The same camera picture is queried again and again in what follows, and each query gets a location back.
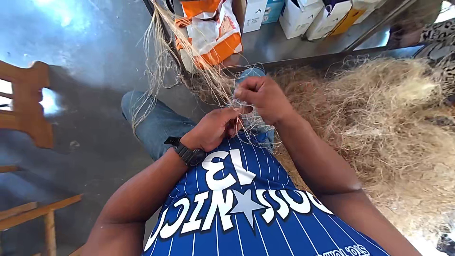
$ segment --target cardboard box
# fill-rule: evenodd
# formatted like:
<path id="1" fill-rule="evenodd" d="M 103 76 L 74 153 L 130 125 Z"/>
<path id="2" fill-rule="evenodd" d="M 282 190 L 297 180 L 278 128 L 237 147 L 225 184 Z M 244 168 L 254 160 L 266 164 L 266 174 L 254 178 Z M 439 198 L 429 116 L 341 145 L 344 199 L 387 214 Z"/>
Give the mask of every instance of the cardboard box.
<path id="1" fill-rule="evenodd" d="M 321 0 L 286 0 L 279 18 L 286 38 L 304 34 L 323 7 Z"/>
<path id="2" fill-rule="evenodd" d="M 354 22 L 355 24 L 359 24 L 360 22 L 364 21 L 374 10 L 380 8 L 386 0 L 365 0 L 370 3 L 367 10 Z"/>
<path id="3" fill-rule="evenodd" d="M 233 0 L 232 9 L 242 33 L 261 28 L 267 0 Z"/>
<path id="4" fill-rule="evenodd" d="M 262 24 L 277 22 L 283 10 L 284 0 L 268 0 L 265 6 Z"/>
<path id="5" fill-rule="evenodd" d="M 352 7 L 351 1 L 336 3 L 333 7 L 326 5 L 316 16 L 307 30 L 308 40 L 330 35 L 335 26 L 344 18 Z"/>
<path id="6" fill-rule="evenodd" d="M 360 19 L 360 21 L 362 21 L 370 15 L 380 1 L 381 0 L 352 0 L 351 10 L 344 19 L 336 25 L 333 33 L 330 35 L 333 36 L 348 31 L 353 24 L 357 24 L 357 20 Z"/>

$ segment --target pile of fiber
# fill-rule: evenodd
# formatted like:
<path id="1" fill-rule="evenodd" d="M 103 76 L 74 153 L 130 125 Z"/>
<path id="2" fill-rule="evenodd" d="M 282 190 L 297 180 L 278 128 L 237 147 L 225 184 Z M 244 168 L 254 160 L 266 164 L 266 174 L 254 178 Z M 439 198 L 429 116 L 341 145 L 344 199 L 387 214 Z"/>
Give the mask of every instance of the pile of fiber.
<path id="1" fill-rule="evenodd" d="M 423 60 L 378 59 L 322 79 L 275 73 L 299 114 L 356 170 L 379 210 L 407 236 L 430 238 L 455 208 L 454 109 Z M 305 189 L 284 147 L 277 158 Z"/>

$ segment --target blue jeans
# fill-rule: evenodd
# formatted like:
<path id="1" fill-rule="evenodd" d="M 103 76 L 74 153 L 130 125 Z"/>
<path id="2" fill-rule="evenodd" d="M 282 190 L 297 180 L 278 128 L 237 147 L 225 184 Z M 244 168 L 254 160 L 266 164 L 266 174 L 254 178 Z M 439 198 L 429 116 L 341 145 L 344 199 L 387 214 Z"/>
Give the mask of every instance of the blue jeans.
<path id="1" fill-rule="evenodd" d="M 245 78 L 253 76 L 262 77 L 265 76 L 265 73 L 257 67 L 246 69 L 236 79 L 236 83 L 238 84 Z M 196 123 L 175 113 L 160 100 L 156 100 L 154 108 L 147 110 L 151 102 L 151 96 L 145 95 L 143 92 L 127 92 L 121 99 L 121 110 L 130 124 L 136 109 L 141 107 L 136 115 L 136 120 L 148 111 L 147 117 L 136 127 L 135 134 L 152 159 L 156 161 L 171 147 L 164 144 L 169 136 L 182 137 L 193 129 Z M 272 150 L 274 130 L 258 129 L 252 133 L 258 143 Z"/>

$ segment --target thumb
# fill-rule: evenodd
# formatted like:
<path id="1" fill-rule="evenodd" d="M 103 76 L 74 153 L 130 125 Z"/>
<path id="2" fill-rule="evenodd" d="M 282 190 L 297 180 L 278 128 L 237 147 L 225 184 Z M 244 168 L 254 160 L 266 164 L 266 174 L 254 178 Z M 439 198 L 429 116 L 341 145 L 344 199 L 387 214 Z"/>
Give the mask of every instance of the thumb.
<path id="1" fill-rule="evenodd" d="M 220 110 L 220 117 L 225 123 L 227 123 L 229 120 L 238 117 L 241 113 L 241 108 L 222 108 Z"/>
<path id="2" fill-rule="evenodd" d="M 258 98 L 257 92 L 253 92 L 242 87 L 238 87 L 237 89 L 235 89 L 234 95 L 236 98 L 251 103 L 253 105 L 255 104 L 256 99 Z"/>

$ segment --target white star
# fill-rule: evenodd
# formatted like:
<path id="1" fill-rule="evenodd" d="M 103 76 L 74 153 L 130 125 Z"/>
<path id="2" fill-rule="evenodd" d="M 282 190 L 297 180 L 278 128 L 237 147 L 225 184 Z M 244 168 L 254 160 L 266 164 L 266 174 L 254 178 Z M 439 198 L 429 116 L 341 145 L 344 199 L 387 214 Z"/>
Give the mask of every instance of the white star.
<path id="1" fill-rule="evenodd" d="M 248 222 L 250 223 L 251 228 L 254 230 L 253 225 L 253 211 L 265 208 L 264 206 L 256 203 L 255 201 L 251 200 L 251 190 L 248 189 L 244 194 L 233 190 L 235 198 L 237 199 L 237 204 L 235 207 L 230 211 L 230 213 L 239 213 L 243 212 L 245 217 L 247 218 Z"/>

